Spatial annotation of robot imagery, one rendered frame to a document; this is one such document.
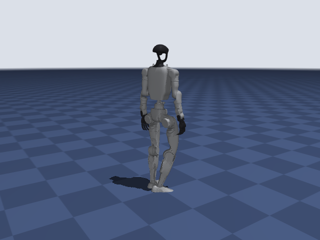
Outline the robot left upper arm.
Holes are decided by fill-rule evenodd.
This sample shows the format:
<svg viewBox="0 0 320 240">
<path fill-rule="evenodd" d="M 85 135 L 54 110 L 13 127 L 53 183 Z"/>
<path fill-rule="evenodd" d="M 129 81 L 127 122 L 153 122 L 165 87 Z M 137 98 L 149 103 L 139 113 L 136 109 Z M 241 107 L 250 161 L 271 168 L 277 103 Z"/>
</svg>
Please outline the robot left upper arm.
<svg viewBox="0 0 320 240">
<path fill-rule="evenodd" d="M 148 67 L 149 68 L 149 67 Z M 149 96 L 148 92 L 148 68 L 144 68 L 141 72 L 142 74 L 142 90 L 141 90 L 141 95 L 142 96 Z"/>
</svg>

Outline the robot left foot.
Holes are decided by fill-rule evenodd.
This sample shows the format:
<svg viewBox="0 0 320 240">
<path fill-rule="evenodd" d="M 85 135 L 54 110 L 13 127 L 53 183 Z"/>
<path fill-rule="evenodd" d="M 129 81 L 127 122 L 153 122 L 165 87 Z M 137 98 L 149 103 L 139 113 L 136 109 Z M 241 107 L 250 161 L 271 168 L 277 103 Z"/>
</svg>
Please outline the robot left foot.
<svg viewBox="0 0 320 240">
<path fill-rule="evenodd" d="M 155 180 L 155 183 L 153 183 L 153 181 L 151 181 L 151 182 L 148 184 L 147 188 L 152 189 L 152 187 L 153 187 L 154 185 L 158 185 L 158 182 L 159 182 L 159 180 Z"/>
</svg>

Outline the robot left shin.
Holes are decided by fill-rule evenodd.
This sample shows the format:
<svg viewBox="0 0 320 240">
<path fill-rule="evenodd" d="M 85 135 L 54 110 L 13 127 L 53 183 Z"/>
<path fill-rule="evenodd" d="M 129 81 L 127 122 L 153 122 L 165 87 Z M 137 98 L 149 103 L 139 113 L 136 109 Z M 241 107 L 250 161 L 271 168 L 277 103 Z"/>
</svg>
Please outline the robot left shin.
<svg viewBox="0 0 320 240">
<path fill-rule="evenodd" d="M 151 147 L 151 146 L 150 146 Z M 159 153 L 158 155 L 151 155 L 150 154 L 150 147 L 148 148 L 148 167 L 150 171 L 150 183 L 154 184 L 156 182 L 156 173 L 159 163 Z"/>
</svg>

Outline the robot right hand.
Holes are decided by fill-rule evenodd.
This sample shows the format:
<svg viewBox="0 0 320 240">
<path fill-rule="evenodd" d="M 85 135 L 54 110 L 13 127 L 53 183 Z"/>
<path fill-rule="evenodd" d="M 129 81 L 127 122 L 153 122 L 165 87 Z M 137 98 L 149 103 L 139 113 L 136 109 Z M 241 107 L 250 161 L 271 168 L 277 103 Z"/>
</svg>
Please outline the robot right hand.
<svg viewBox="0 0 320 240">
<path fill-rule="evenodd" d="M 186 127 L 186 124 L 185 124 L 185 119 L 181 119 L 180 115 L 177 115 L 177 121 L 179 121 L 179 133 L 177 135 L 181 135 L 185 132 L 185 127 Z"/>
</svg>

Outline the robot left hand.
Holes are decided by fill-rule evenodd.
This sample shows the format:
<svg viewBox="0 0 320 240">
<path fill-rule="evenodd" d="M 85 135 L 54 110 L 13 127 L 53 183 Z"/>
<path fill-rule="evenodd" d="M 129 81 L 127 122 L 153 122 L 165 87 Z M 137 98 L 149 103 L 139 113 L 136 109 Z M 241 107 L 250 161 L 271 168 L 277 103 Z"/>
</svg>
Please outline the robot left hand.
<svg viewBox="0 0 320 240">
<path fill-rule="evenodd" d="M 148 129 L 148 127 L 149 127 L 149 124 L 148 123 L 146 123 L 146 121 L 145 121 L 145 116 L 147 115 L 147 114 L 145 114 L 145 115 L 143 115 L 143 112 L 142 111 L 140 111 L 140 114 L 141 114 L 141 127 L 142 127 L 142 129 L 143 130 L 149 130 Z M 148 126 L 148 127 L 147 127 Z M 147 129 L 146 129 L 147 128 Z"/>
</svg>

